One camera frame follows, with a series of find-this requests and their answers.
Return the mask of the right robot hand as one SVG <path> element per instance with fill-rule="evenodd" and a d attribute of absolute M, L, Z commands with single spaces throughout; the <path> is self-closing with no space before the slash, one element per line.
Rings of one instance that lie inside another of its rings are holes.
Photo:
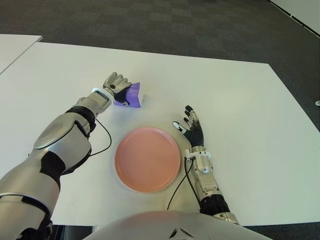
<path fill-rule="evenodd" d="M 183 120 L 187 127 L 177 121 L 173 121 L 172 125 L 187 139 L 192 148 L 204 147 L 204 133 L 195 110 L 190 105 L 186 105 L 184 114 Z"/>

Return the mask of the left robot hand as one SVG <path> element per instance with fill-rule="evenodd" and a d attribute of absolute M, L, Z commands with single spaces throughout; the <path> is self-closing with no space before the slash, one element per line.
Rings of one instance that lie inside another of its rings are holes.
<path fill-rule="evenodd" d="M 121 74 L 113 72 L 104 82 L 103 89 L 109 92 L 115 101 L 118 103 L 128 106 L 126 95 L 128 89 L 132 86 L 132 83 L 128 81 L 127 78 L 123 77 Z"/>

